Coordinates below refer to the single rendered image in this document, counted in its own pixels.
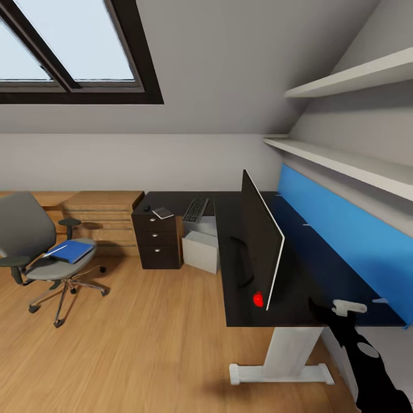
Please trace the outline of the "keyboard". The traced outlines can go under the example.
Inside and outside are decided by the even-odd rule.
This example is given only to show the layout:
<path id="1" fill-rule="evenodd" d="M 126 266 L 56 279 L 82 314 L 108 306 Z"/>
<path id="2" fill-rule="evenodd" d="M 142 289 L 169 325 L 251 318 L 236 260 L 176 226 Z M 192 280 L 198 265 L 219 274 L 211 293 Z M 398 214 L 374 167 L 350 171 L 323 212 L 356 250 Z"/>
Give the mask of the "keyboard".
<path id="1" fill-rule="evenodd" d="M 182 222 L 190 222 L 200 224 L 201 218 L 207 207 L 209 199 L 194 198 L 189 209 L 183 216 Z"/>

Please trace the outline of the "folder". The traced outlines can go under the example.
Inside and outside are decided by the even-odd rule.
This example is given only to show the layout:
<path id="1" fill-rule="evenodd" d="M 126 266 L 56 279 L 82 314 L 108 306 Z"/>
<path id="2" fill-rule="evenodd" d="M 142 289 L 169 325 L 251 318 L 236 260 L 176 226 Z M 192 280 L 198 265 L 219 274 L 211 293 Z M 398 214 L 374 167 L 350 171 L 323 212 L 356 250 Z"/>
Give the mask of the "folder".
<path id="1" fill-rule="evenodd" d="M 74 264 L 92 248 L 93 245 L 90 244 L 66 240 L 55 248 L 50 249 L 44 256 L 48 259 Z"/>

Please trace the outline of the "notebook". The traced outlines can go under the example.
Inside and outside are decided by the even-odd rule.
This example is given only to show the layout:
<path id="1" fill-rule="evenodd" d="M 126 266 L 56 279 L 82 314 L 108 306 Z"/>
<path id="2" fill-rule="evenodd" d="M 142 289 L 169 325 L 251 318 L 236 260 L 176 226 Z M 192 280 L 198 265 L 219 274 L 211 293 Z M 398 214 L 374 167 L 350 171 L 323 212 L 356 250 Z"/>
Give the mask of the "notebook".
<path id="1" fill-rule="evenodd" d="M 166 217 L 173 216 L 173 214 L 172 214 L 170 211 L 168 211 L 166 208 L 164 208 L 164 207 L 155 209 L 155 210 L 153 210 L 153 212 L 154 212 L 157 216 L 159 216 L 160 219 L 164 219 L 164 218 L 166 218 Z"/>

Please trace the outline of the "monitor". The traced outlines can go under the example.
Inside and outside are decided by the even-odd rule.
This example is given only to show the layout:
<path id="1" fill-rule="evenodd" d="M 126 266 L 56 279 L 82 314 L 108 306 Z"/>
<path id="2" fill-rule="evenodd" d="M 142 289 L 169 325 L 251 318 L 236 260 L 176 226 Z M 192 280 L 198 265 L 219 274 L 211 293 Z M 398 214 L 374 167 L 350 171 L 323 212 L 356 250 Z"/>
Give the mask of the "monitor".
<path id="1" fill-rule="evenodd" d="M 242 175 L 240 219 L 246 243 L 232 236 L 231 239 L 248 248 L 253 276 L 236 290 L 255 278 L 258 292 L 253 297 L 254 303 L 268 310 L 285 236 L 248 171 L 243 170 Z"/>

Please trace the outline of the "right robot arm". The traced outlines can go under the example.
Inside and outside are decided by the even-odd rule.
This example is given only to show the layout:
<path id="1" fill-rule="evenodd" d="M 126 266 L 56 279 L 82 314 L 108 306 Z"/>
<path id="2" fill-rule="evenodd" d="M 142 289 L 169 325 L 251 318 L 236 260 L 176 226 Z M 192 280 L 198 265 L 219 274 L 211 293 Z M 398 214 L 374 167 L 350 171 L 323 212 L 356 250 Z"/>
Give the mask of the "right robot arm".
<path id="1" fill-rule="evenodd" d="M 316 306 L 308 297 L 318 323 L 328 324 L 338 339 L 350 390 L 361 413 L 413 413 L 403 391 L 397 391 L 385 371 L 379 352 L 355 330 L 354 311 L 365 314 L 362 303 L 334 300 L 336 308 Z"/>

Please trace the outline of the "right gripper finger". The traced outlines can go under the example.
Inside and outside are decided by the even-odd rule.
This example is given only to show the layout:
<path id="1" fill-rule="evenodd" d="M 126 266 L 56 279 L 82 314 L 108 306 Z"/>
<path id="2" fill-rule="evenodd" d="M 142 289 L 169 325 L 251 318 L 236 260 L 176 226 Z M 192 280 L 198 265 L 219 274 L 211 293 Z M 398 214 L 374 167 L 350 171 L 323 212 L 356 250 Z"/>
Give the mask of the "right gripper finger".
<path id="1" fill-rule="evenodd" d="M 313 313 L 313 314 L 316 314 L 317 306 L 315 305 L 315 303 L 312 301 L 312 299 L 310 297 L 308 297 L 308 301 L 309 301 L 310 312 Z"/>

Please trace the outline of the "swivel chair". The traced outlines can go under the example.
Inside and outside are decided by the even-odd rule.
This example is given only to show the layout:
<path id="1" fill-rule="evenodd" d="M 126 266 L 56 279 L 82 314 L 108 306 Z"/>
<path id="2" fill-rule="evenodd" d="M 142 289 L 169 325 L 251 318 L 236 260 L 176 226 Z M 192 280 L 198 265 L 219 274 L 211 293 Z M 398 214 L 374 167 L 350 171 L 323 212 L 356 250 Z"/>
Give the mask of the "swivel chair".
<path id="1" fill-rule="evenodd" d="M 103 288 L 75 280 L 97 268 L 100 268 L 100 272 L 106 270 L 106 267 L 98 265 L 76 274 L 92 259 L 97 249 L 96 241 L 85 238 L 72 239 L 72 226 L 80 225 L 80 220 L 64 219 L 58 223 L 67 226 L 67 240 L 93 245 L 93 248 L 74 264 L 44 256 L 56 244 L 56 226 L 30 192 L 21 191 L 0 198 L 0 267 L 10 267 L 11 276 L 16 284 L 22 287 L 35 280 L 54 281 L 48 291 L 28 303 L 30 313 L 38 309 L 32 306 L 33 303 L 64 286 L 53 323 L 56 328 L 62 325 L 59 315 L 67 289 L 71 294 L 75 294 L 75 285 L 81 285 L 100 290 L 102 296 L 107 294 Z M 26 266 L 40 255 L 44 257 L 40 257 L 26 269 Z M 22 273 L 27 277 L 25 283 L 22 281 Z"/>

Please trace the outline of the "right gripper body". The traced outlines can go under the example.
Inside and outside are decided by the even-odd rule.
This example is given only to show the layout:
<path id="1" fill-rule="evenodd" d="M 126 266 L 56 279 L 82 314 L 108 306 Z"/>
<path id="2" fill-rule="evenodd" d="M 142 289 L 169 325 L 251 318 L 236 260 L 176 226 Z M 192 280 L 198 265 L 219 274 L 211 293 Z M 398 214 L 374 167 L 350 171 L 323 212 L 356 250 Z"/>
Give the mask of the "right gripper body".
<path id="1" fill-rule="evenodd" d="M 336 315 L 332 308 L 317 306 L 315 319 L 318 323 L 328 324 L 334 335 L 340 326 L 350 326 L 355 329 L 356 315 L 352 311 L 348 311 L 347 317 L 342 317 Z"/>

